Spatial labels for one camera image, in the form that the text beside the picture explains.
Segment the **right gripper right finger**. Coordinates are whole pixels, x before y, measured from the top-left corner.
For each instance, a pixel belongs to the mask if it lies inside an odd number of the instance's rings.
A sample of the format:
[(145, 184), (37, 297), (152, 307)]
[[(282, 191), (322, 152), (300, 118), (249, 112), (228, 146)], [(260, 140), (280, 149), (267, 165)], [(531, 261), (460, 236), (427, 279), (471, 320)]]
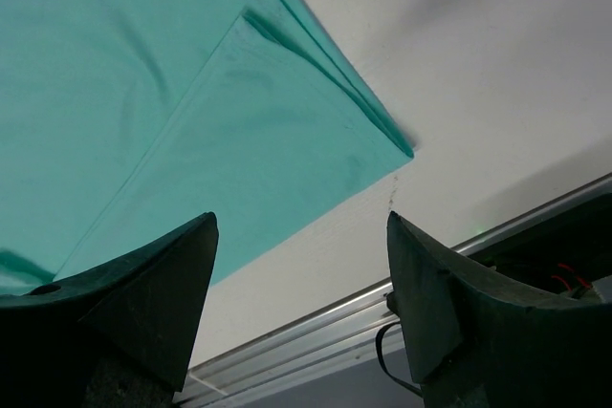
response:
[(393, 311), (428, 407), (607, 407), (611, 308), (516, 281), (387, 220)]

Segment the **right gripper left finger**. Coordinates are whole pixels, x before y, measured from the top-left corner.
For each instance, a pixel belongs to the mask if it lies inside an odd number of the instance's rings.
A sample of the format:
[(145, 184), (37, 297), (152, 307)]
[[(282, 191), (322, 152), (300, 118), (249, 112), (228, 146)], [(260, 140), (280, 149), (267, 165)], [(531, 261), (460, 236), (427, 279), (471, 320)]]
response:
[(5, 407), (170, 407), (217, 251), (207, 212), (80, 274), (1, 298)]

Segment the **teal t shirt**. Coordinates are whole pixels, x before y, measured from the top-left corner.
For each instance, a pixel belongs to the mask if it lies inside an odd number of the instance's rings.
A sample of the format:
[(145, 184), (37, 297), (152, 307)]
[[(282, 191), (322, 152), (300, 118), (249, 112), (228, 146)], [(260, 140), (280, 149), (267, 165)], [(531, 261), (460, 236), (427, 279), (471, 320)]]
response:
[(214, 281), (413, 150), (302, 0), (1, 0), (1, 291), (217, 216)]

